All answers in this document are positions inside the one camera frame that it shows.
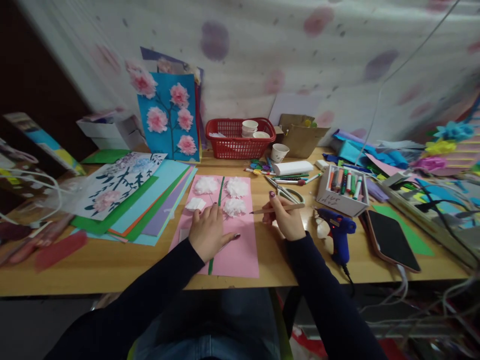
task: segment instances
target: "white box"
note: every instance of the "white box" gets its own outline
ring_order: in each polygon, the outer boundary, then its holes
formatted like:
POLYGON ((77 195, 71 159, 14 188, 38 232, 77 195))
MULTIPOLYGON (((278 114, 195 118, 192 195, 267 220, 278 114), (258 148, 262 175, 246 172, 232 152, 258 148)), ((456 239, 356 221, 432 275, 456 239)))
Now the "white box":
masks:
POLYGON ((344 171, 343 167, 338 167, 336 165, 330 165, 328 171, 325 171, 321 176, 320 186, 318 187, 318 195, 316 196, 316 201, 318 203, 324 204, 329 208, 338 210, 339 212, 346 214, 350 217, 357 217, 363 213, 369 206, 369 193, 367 190, 366 176, 363 172, 356 171, 353 169, 348 169, 355 176, 361 176, 361 194, 363 198, 361 201, 354 200, 352 197, 340 195, 335 191, 331 191, 328 187, 330 184, 330 177, 332 177, 335 171, 339 169, 344 171))
POLYGON ((140 135, 140 131, 138 130, 120 138, 92 137, 91 139, 99 149, 135 150, 138 145, 144 143, 144 138, 140 135))
POLYGON ((80 119, 76 123, 89 138, 121 139, 137 130, 136 116, 131 112, 122 111, 113 117, 113 123, 97 123, 85 119, 80 119))

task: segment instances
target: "blue glue gun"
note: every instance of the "blue glue gun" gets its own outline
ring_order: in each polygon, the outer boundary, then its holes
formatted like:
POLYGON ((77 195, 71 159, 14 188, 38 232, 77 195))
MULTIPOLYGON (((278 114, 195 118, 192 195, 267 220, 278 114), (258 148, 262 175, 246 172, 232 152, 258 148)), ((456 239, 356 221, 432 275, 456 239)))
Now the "blue glue gun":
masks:
POLYGON ((333 239, 333 255, 331 258, 340 266, 346 265, 350 260, 347 234, 354 234, 357 230, 357 224, 351 218, 343 217, 326 208, 319 208, 316 212, 330 227, 328 236, 333 239))

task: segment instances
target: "dark sleeve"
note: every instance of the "dark sleeve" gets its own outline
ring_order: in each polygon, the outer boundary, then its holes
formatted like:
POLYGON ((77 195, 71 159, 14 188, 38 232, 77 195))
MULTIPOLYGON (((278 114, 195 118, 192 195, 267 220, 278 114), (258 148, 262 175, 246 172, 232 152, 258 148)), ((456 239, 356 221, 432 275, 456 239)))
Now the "dark sleeve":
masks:
POLYGON ((353 301, 332 275, 308 232, 286 241, 288 257, 328 358, 387 360, 353 301))
POLYGON ((45 360, 125 359, 134 341, 203 266, 188 239, 105 308, 77 319, 45 360))

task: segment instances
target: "marker box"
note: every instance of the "marker box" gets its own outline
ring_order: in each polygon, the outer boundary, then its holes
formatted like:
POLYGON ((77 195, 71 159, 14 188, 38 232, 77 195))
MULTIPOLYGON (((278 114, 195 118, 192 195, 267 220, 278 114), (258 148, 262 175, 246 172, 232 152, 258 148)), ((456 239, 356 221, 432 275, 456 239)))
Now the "marker box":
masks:
POLYGON ((363 197, 361 200, 354 200, 352 197, 348 196, 347 193, 345 193, 345 195, 340 195, 340 193, 329 189, 330 177, 334 176, 336 170, 340 170, 341 172, 344 171, 342 167, 330 165, 329 169, 321 176, 316 201, 350 217, 357 217, 370 206, 366 183, 367 177, 363 172, 350 168, 348 169, 357 179, 361 177, 360 193, 363 197))

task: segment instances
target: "person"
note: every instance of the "person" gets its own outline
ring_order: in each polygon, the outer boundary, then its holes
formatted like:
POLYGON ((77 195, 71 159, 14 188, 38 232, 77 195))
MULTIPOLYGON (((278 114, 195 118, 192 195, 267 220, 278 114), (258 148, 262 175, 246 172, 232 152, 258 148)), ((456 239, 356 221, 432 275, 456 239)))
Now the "person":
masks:
MULTIPOLYGON (((300 211, 269 193, 263 223, 276 220, 291 268, 329 359, 385 360, 354 303, 331 274, 300 211)), ((136 279, 117 300, 77 319, 46 360, 279 359, 272 302, 266 289, 182 291, 190 279, 240 234, 223 234, 215 203, 193 213, 189 236, 136 279)))

